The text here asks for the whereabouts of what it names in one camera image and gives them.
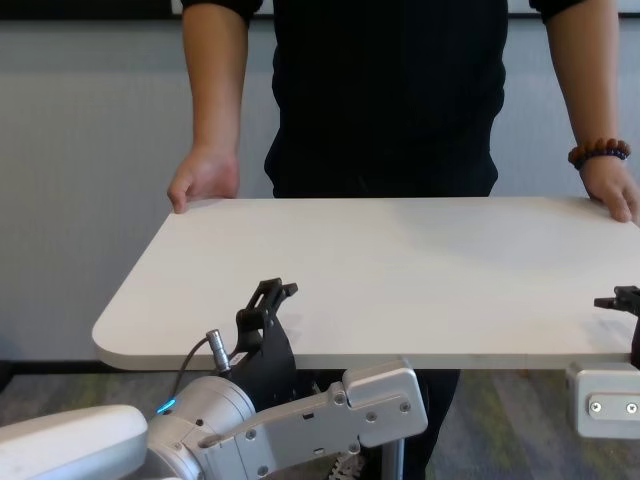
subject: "gray wall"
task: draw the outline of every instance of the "gray wall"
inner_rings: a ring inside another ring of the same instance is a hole
[[[537,21],[511,30],[495,192],[582,194],[565,165],[571,134],[544,30]],[[270,24],[254,24],[245,197],[270,194],[262,161],[277,128],[274,44]],[[622,134],[636,145],[638,44],[640,21],[624,22]],[[0,358],[95,358],[91,327],[168,213],[165,188],[190,128],[178,23],[2,25]]]

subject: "sneaker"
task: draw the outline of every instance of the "sneaker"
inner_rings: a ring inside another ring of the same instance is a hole
[[[362,455],[339,455],[327,480],[358,480],[366,463]]]

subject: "left hand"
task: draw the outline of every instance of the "left hand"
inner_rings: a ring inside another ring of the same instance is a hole
[[[580,171],[587,193],[604,203],[619,222],[640,226],[640,188],[618,157],[590,158]]]

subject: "beaded bracelet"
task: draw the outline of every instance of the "beaded bracelet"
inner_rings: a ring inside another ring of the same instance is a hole
[[[584,145],[578,145],[569,152],[569,162],[576,167],[576,170],[581,170],[587,160],[593,157],[600,157],[603,155],[618,157],[620,160],[626,160],[631,155],[631,147],[628,143],[622,140],[616,140],[610,138],[605,140],[599,138],[597,142],[587,142]]]

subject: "person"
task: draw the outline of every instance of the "person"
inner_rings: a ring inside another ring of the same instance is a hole
[[[600,138],[621,145],[615,2],[530,4],[547,28],[576,143],[591,152],[584,186],[616,220],[638,222],[639,189],[620,152],[594,149]],[[177,213],[237,194],[247,31],[261,1],[183,5],[194,116],[193,147],[168,189]],[[507,10],[507,0],[274,0],[280,128],[265,161],[274,196],[488,196],[498,178],[489,140],[504,98]],[[425,478],[458,376],[418,372],[429,427],[407,440],[405,479]],[[330,477],[379,478],[376,454],[368,460],[361,468],[340,457]]]

